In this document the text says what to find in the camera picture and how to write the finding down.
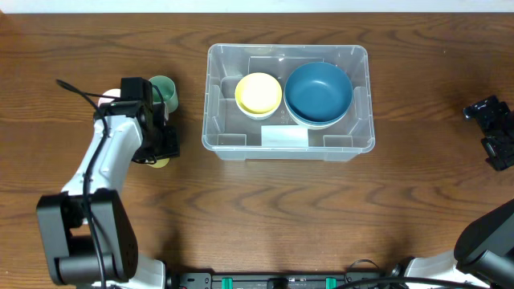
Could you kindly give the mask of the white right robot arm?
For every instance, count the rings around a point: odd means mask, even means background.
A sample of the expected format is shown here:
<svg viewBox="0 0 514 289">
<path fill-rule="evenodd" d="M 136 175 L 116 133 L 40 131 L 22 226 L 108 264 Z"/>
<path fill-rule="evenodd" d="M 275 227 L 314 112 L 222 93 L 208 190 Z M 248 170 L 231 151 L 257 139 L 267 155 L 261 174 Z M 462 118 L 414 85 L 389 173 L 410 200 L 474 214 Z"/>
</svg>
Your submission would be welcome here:
<svg viewBox="0 0 514 289">
<path fill-rule="evenodd" d="M 496 171 L 513 166 L 513 111 L 496 96 L 463 110 L 476 120 L 484 138 L 486 162 Z M 429 258 L 411 258 L 397 266 L 399 277 L 470 283 L 482 288 L 513 287 L 513 201 L 473 221 L 454 250 Z"/>
</svg>

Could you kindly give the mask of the large cream bowl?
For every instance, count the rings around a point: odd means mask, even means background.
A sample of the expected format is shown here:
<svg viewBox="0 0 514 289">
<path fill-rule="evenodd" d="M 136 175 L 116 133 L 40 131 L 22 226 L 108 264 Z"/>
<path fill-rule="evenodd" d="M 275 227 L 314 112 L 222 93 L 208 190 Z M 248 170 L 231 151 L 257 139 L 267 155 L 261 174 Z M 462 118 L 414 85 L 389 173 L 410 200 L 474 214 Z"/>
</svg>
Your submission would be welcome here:
<svg viewBox="0 0 514 289">
<path fill-rule="evenodd" d="M 345 114 L 343 114 L 341 117 L 336 118 L 335 120 L 324 122 L 324 123 L 314 123 L 311 121 L 303 120 L 299 116 L 297 116 L 289 107 L 287 107 L 288 114 L 292 118 L 292 120 L 297 123 L 298 125 L 305 127 L 307 129 L 311 130 L 321 130 L 329 128 L 330 126 L 333 126 L 340 120 L 342 120 L 345 117 Z"/>
</svg>

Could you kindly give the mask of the dark blue bowl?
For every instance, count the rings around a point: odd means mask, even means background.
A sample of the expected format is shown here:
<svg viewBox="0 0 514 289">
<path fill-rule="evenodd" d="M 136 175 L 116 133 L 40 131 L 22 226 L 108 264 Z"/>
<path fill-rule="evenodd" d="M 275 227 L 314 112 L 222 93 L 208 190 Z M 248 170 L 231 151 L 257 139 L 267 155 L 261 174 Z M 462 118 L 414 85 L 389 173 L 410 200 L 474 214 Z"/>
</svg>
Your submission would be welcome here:
<svg viewBox="0 0 514 289">
<path fill-rule="evenodd" d="M 342 113 L 340 116 L 336 117 L 333 120 L 329 121 L 323 121 L 323 122 L 316 122 L 312 120 L 306 120 L 303 117 L 299 116 L 297 113 L 293 111 L 291 106 L 287 101 L 284 101 L 285 108 L 287 109 L 290 117 L 298 124 L 303 125 L 305 127 L 309 127 L 310 129 L 324 129 L 329 126 L 334 125 L 336 122 L 342 120 L 349 112 L 349 109 L 347 109 L 344 113 Z"/>
<path fill-rule="evenodd" d="M 306 120 L 329 121 L 350 108 L 353 85 L 347 74 L 331 63 L 306 63 L 289 75 L 284 101 Z"/>
</svg>

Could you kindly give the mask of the small white bowl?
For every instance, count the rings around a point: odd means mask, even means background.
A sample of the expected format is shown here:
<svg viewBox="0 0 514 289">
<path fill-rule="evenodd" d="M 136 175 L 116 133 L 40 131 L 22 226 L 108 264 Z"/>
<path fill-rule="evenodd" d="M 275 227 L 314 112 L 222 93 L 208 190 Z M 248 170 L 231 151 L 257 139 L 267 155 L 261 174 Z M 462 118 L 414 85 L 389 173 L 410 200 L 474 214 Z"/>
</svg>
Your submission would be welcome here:
<svg viewBox="0 0 514 289">
<path fill-rule="evenodd" d="M 245 107 L 244 107 L 242 104 L 240 104 L 238 101 L 236 101 L 235 103 L 237 104 L 237 107 L 239 108 L 239 110 L 240 110 L 240 111 L 242 111 L 243 109 L 244 109 L 244 110 L 246 110 L 246 109 L 245 109 Z"/>
</svg>

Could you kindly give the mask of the yellow bowl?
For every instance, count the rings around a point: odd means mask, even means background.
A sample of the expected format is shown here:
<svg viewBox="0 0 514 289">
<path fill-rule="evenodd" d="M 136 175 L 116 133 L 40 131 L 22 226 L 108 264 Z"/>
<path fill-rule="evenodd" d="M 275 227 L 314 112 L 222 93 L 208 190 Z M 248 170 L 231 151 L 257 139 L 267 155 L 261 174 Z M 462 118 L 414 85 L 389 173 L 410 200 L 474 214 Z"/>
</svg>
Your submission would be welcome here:
<svg viewBox="0 0 514 289">
<path fill-rule="evenodd" d="M 256 72 L 244 76 L 236 85 L 235 101 L 253 113 L 265 113 L 282 101 L 279 81 L 266 73 Z"/>
</svg>

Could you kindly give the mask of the yellow cup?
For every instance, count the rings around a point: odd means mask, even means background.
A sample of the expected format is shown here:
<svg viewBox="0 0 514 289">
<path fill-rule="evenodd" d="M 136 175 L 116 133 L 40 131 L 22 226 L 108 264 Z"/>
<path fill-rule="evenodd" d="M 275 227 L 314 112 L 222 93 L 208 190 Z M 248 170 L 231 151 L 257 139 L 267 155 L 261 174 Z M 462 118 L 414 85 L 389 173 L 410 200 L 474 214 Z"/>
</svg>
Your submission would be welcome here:
<svg viewBox="0 0 514 289">
<path fill-rule="evenodd" d="M 152 164 L 148 163 L 148 165 L 155 169 L 160 169 L 160 168 L 165 167 L 168 163 L 169 163 L 169 158 L 166 158 L 166 159 L 157 160 Z"/>
</svg>

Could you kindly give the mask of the small grey bowl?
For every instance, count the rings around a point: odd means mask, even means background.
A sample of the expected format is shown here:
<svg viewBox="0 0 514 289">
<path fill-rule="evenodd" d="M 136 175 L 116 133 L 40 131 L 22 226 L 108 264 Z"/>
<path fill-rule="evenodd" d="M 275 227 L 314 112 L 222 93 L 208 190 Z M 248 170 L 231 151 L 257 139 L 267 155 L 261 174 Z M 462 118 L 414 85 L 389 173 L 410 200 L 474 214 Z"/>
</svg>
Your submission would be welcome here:
<svg viewBox="0 0 514 289">
<path fill-rule="evenodd" d="M 252 120 L 266 120 L 275 113 L 275 109 L 265 113 L 253 113 L 243 109 L 242 113 Z"/>
</svg>

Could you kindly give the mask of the mint green cup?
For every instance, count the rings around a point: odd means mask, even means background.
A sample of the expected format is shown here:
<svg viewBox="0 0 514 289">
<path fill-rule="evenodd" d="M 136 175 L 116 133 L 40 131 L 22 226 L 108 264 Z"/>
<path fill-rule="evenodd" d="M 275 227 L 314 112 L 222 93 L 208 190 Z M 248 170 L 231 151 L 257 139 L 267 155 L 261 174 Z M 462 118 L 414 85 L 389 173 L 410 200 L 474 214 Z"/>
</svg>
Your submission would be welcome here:
<svg viewBox="0 0 514 289">
<path fill-rule="evenodd" d="M 179 105 L 175 83 L 163 75 L 156 75 L 149 82 L 153 85 L 153 102 L 164 101 L 168 113 L 175 112 Z"/>
</svg>

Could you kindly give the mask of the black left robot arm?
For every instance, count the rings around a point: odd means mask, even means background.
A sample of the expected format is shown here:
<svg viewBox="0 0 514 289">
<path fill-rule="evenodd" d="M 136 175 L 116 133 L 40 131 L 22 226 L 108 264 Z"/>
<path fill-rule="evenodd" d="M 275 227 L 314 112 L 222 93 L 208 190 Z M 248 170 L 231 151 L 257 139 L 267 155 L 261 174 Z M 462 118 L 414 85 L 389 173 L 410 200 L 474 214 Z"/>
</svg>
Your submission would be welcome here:
<svg viewBox="0 0 514 289">
<path fill-rule="evenodd" d="M 140 254 L 120 199 L 132 163 L 163 167 L 180 154 L 169 115 L 177 110 L 165 76 L 123 78 L 117 96 L 93 104 L 92 142 L 60 193 L 36 206 L 47 269 L 56 285 L 176 288 L 164 262 Z"/>
</svg>

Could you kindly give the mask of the pink cup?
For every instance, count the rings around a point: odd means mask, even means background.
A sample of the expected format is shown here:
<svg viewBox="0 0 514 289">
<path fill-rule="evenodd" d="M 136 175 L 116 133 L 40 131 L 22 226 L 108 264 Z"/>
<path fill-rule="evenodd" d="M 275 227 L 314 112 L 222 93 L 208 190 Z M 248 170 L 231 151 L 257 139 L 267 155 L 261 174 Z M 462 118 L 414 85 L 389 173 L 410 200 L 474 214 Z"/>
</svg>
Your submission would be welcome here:
<svg viewBox="0 0 514 289">
<path fill-rule="evenodd" d="M 113 88 L 103 93 L 103 95 L 98 99 L 98 106 L 101 104 L 111 103 L 115 99 L 120 97 L 120 89 Z"/>
</svg>

